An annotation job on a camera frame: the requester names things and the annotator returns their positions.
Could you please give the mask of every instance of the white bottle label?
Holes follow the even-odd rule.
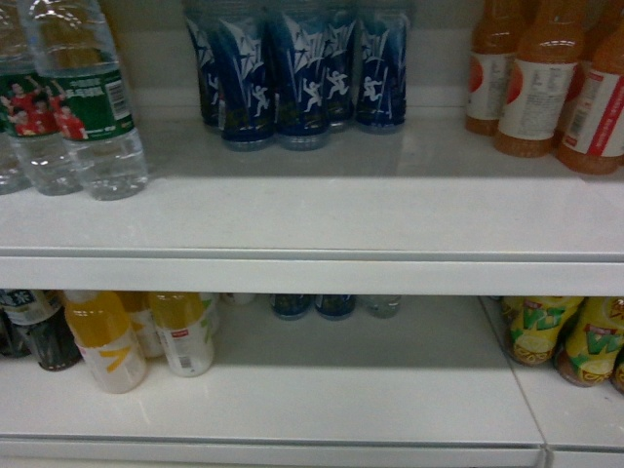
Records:
[[[215,349],[206,311],[200,320],[181,330],[156,327],[165,348],[169,367],[182,377],[192,377],[208,370]]]
[[[516,60],[498,130],[520,139],[551,138],[566,102],[575,66],[576,63]]]
[[[564,145],[592,156],[624,154],[624,77],[591,70]]]
[[[473,119],[498,120],[505,104],[515,54],[472,54],[466,114]]]
[[[124,393],[138,385],[147,365],[132,328],[100,348],[78,345],[96,382],[108,393]]]
[[[154,325],[154,317],[150,309],[128,314],[138,339],[140,349],[146,358],[156,358],[164,353],[163,346]]]

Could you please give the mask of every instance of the orange juice bottle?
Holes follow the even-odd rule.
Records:
[[[624,0],[609,0],[598,22],[585,34],[585,45],[579,57],[579,66],[576,67],[576,71],[574,72],[572,84],[565,98],[564,110],[562,111],[557,129],[555,130],[555,137],[553,138],[554,147],[559,146],[562,139],[564,139],[567,126],[574,115],[578,97],[583,90],[585,80],[592,67],[592,60],[596,50],[600,47],[604,39],[617,30],[622,15],[624,15]]]
[[[518,42],[527,28],[519,0],[486,0],[472,34],[466,129],[494,135]]]
[[[606,175],[624,155],[624,22],[594,54],[557,158],[573,171]]]
[[[520,41],[494,146],[525,158],[548,154],[583,50],[586,0],[543,0]]]
[[[125,393],[147,367],[119,297],[114,292],[65,291],[65,319],[102,390]]]

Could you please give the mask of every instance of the yellow bottle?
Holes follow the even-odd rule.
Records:
[[[65,291],[65,319],[96,382],[108,393],[125,393],[147,367],[128,314],[114,292]]]

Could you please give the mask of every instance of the yellow label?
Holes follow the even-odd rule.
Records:
[[[596,383],[610,377],[624,346],[624,297],[590,297],[565,351],[581,380]]]

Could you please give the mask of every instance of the barcode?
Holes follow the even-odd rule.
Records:
[[[130,107],[128,106],[126,93],[124,92],[124,84],[121,80],[107,84],[106,93],[108,94],[108,101],[110,102],[110,107],[113,109],[115,120],[128,117],[130,115]]]

